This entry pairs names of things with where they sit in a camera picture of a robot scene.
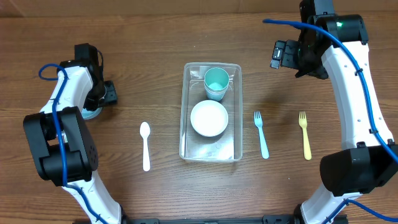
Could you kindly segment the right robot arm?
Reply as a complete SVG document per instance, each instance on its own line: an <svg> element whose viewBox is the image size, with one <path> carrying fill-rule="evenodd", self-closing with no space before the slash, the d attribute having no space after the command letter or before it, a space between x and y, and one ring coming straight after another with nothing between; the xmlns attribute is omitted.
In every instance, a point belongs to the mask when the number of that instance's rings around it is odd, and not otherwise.
<svg viewBox="0 0 398 224"><path fill-rule="evenodd" d="M320 161L321 184L291 223L346 223L341 214L397 173L397 144L382 116L369 68L368 33L360 15L340 16L331 1L300 3L298 40L275 43L271 67L330 79L341 124L341 151Z"/></svg>

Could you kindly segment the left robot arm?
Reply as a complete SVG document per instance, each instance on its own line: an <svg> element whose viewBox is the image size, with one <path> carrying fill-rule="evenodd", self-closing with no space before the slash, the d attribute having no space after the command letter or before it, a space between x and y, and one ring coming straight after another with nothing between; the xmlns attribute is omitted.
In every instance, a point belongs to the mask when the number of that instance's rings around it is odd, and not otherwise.
<svg viewBox="0 0 398 224"><path fill-rule="evenodd" d="M118 101L111 80L104 80L103 55L88 43L75 46L75 57L54 64L55 89L39 113L23 127L38 175L70 193L91 223L127 223L97 171L99 156L85 123Z"/></svg>

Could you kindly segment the pink bowl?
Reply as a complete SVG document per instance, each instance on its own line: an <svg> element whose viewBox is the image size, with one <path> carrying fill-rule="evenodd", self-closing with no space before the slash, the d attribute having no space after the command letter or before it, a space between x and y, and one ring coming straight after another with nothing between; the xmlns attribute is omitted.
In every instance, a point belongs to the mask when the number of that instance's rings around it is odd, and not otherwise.
<svg viewBox="0 0 398 224"><path fill-rule="evenodd" d="M221 134L229 121L226 108L219 102L204 100L197 103L190 114L193 129L204 137L215 137Z"/></svg>

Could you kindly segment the light blue bowl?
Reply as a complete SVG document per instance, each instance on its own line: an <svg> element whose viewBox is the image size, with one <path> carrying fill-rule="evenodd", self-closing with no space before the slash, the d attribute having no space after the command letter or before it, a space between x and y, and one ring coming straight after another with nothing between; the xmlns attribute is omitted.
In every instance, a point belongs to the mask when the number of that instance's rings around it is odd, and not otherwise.
<svg viewBox="0 0 398 224"><path fill-rule="evenodd" d="M88 111L85 108L83 108L81 115L83 119L93 119L96 116L98 116L102 111L102 108L97 108L95 111Z"/></svg>

